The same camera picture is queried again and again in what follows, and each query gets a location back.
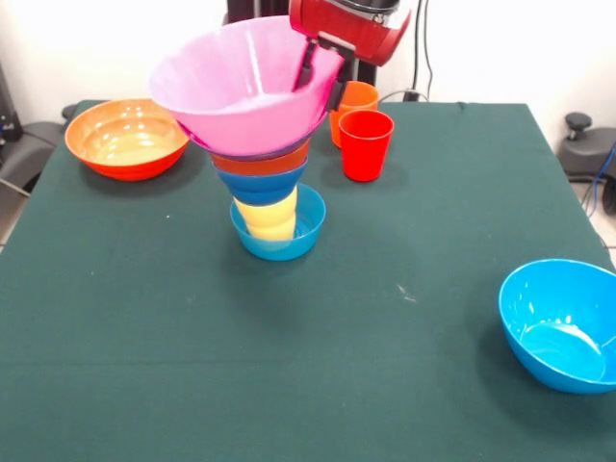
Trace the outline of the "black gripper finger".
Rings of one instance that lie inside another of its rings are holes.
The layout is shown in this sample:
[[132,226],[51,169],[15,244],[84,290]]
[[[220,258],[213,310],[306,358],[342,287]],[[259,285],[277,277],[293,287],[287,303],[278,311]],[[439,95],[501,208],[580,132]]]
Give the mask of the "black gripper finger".
[[313,57],[317,47],[315,40],[306,41],[292,91],[299,91],[310,83],[313,76]]
[[321,48],[335,51],[343,59],[327,103],[329,111],[338,111],[347,82],[353,75],[355,46],[326,32],[319,32],[317,42]]

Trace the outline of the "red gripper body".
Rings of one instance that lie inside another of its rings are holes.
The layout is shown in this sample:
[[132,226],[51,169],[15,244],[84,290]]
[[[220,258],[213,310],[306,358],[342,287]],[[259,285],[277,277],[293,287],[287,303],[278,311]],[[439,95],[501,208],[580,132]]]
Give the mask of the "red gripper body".
[[376,66],[393,56],[411,20],[411,1],[292,0],[294,30],[317,41],[326,32],[355,46],[355,57]]

